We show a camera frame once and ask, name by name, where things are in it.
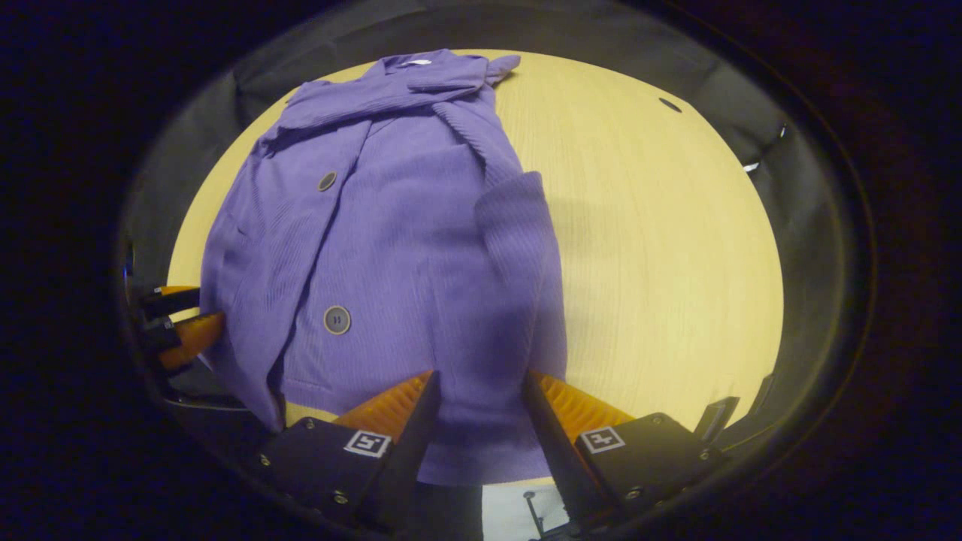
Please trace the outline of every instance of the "light wood surface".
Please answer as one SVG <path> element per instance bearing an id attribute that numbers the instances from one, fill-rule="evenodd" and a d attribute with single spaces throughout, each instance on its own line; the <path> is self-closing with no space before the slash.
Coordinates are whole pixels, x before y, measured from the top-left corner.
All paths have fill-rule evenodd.
<path id="1" fill-rule="evenodd" d="M 727 396 L 741 398 L 731 423 L 743 417 L 774 365 L 782 282 L 765 210 L 722 138 L 686 102 L 614 71 L 534 53 L 457 52 L 521 55 L 496 87 L 496 109 L 524 168 L 544 179 L 561 247 L 568 383 L 688 429 Z M 349 81 L 368 67 L 323 78 Z M 168 284 L 200 283 L 220 204 L 291 93 L 211 170 L 184 219 Z M 289 410 L 289 422 L 306 414 Z"/>

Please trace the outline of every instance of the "black bracket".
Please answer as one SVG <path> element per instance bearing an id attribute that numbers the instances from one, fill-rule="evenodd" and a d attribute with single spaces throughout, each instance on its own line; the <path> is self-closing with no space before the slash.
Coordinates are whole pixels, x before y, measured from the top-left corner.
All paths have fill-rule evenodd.
<path id="1" fill-rule="evenodd" d="M 324 518 L 385 533 L 403 527 L 441 404 L 431 374 L 401 437 L 304 418 L 251 457 L 256 477 Z"/>
<path id="2" fill-rule="evenodd" d="M 775 381 L 775 374 L 768 374 L 762 378 L 762 383 L 758 386 L 758 394 L 755 395 L 755 401 L 751 403 L 751 407 L 748 409 L 747 415 L 756 415 L 762 407 L 765 406 L 765 400 L 769 397 L 769 391 L 772 389 L 772 384 Z"/>
<path id="3" fill-rule="evenodd" d="M 139 351 L 147 370 L 153 375 L 161 397 L 170 405 L 196 409 L 245 410 L 243 403 L 233 396 L 191 396 L 175 389 L 170 379 L 190 369 L 187 364 L 169 371 L 160 361 L 161 351 L 181 346 L 180 337 L 170 314 L 200 305 L 200 290 L 190 288 L 169 295 L 162 295 L 161 288 L 148 288 L 127 284 L 130 318 L 135 331 Z"/>
<path id="4" fill-rule="evenodd" d="M 594 538 L 687 490 L 727 460 L 702 439 L 704 434 L 693 434 L 664 413 L 584 431 L 572 445 L 532 374 L 525 378 L 523 391 L 570 518 L 568 524 L 544 532 L 543 539 Z M 737 400 L 722 401 L 729 417 Z M 713 420 L 713 426 L 722 427 L 727 421 Z"/>
<path id="5" fill-rule="evenodd" d="M 737 405 L 738 397 L 728 397 L 708 404 L 705 412 L 701 414 L 698 426 L 695 427 L 695 436 L 705 443 L 714 442 L 728 425 Z"/>

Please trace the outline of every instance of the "purple jacket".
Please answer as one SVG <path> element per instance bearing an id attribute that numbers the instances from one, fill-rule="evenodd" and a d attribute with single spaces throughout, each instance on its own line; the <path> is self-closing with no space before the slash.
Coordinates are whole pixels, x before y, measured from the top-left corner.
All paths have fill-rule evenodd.
<path id="1" fill-rule="evenodd" d="M 520 383 L 565 374 L 561 263 L 492 88 L 519 60 L 444 49 L 306 83 L 254 145 L 204 253 L 201 310 L 227 326 L 202 359 L 271 430 L 278 392 L 341 414 L 434 369 L 420 480 L 550 475 Z"/>

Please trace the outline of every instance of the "wooden table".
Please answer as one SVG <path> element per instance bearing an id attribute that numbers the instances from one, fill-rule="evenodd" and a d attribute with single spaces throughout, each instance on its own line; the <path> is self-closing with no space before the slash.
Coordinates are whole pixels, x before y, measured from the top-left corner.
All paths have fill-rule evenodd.
<path id="1" fill-rule="evenodd" d="M 534 53 L 456 52 L 521 55 L 496 87 L 496 109 L 525 170 L 544 179 L 561 247 L 568 383 L 688 429 L 727 396 L 741 398 L 731 422 L 744 416 L 778 351 L 781 269 L 761 201 L 722 138 L 686 102 L 614 71 Z M 370 66 L 324 79 L 349 81 Z M 168 284 L 200 283 L 221 202 L 293 92 L 211 170 L 181 226 Z M 334 417 L 289 404 L 289 423 L 308 414 Z"/>

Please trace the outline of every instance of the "dark background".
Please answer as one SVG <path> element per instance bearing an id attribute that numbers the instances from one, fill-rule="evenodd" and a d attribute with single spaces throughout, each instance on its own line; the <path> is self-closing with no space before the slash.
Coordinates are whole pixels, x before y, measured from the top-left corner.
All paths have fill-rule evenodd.
<path id="1" fill-rule="evenodd" d="M 944 194 L 944 206 L 920 219 L 944 224 L 948 235 L 945 173 L 959 139 L 951 130 L 952 79 L 962 71 L 953 2 L 678 5 L 783 73 L 804 77 L 824 108 L 857 107 L 867 89 L 877 94 L 887 120 L 915 144 L 889 150 L 921 154 L 934 173 L 906 176 L 906 191 Z M 4 311 L 14 405 L 6 440 L 17 453 L 5 464 L 13 486 L 0 491 L 0 531 L 17 539 L 317 538 L 249 493 L 148 401 L 133 367 L 120 362 L 126 352 L 108 301 L 108 263 L 125 188 L 165 120 L 217 71 L 319 11 L 318 2 L 5 6 L 4 95 L 13 109 L 5 141 L 14 170 L 3 183 L 4 216 L 13 219 L 4 259 L 20 271 L 8 282 L 11 297 L 26 302 Z M 839 66 L 864 83 L 832 83 L 847 80 L 832 72 Z M 883 209 L 879 227 L 885 218 Z M 948 295 L 940 262 L 913 249 L 905 247 L 918 261 L 912 279 Z M 905 345 L 918 352 L 920 379 L 867 452 L 818 492 L 722 521 L 706 538 L 957 538 L 949 369 L 960 355 L 949 348 L 957 339 L 945 322 L 929 324 L 927 342 Z"/>

